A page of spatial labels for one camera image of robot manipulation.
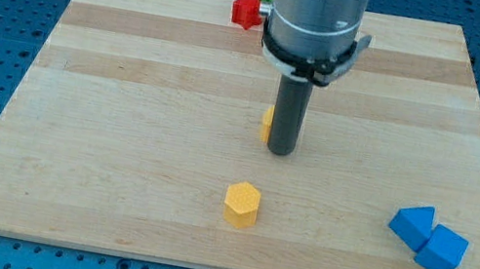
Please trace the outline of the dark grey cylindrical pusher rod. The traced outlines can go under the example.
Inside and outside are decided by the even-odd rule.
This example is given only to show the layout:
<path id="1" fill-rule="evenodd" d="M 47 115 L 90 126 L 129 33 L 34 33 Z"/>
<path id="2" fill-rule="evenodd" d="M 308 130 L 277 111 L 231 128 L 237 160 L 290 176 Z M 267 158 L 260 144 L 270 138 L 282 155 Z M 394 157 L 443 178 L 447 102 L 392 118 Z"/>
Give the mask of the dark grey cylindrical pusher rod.
<path id="1" fill-rule="evenodd" d="M 267 147 L 287 156 L 294 152 L 313 85 L 281 76 Z"/>

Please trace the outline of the black mounting clamp ring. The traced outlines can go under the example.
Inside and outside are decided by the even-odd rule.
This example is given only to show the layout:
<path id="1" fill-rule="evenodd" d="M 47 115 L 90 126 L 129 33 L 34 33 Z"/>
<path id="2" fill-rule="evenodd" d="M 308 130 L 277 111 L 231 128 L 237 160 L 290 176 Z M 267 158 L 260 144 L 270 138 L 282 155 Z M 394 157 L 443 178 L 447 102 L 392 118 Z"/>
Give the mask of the black mounting clamp ring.
<path id="1" fill-rule="evenodd" d="M 267 18 L 263 23 L 261 38 L 265 59 L 287 78 L 298 82 L 309 82 L 320 88 L 327 87 L 347 73 L 356 63 L 359 55 L 369 48 L 373 37 L 364 35 L 360 40 L 353 41 L 351 46 L 338 56 L 317 59 L 301 57 L 285 51 L 270 34 L 269 27 L 270 20 Z"/>

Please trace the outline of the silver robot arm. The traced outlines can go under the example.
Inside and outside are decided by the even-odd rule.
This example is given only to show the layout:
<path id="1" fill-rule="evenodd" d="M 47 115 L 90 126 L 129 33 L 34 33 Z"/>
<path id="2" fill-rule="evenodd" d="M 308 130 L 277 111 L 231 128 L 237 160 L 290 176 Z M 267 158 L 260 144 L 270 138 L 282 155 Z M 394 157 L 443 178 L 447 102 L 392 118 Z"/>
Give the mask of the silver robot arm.
<path id="1" fill-rule="evenodd" d="M 315 87 L 347 73 L 372 42 L 358 36 L 370 0 L 272 0 L 262 33 L 262 53 L 280 72 L 268 150 L 294 152 Z"/>

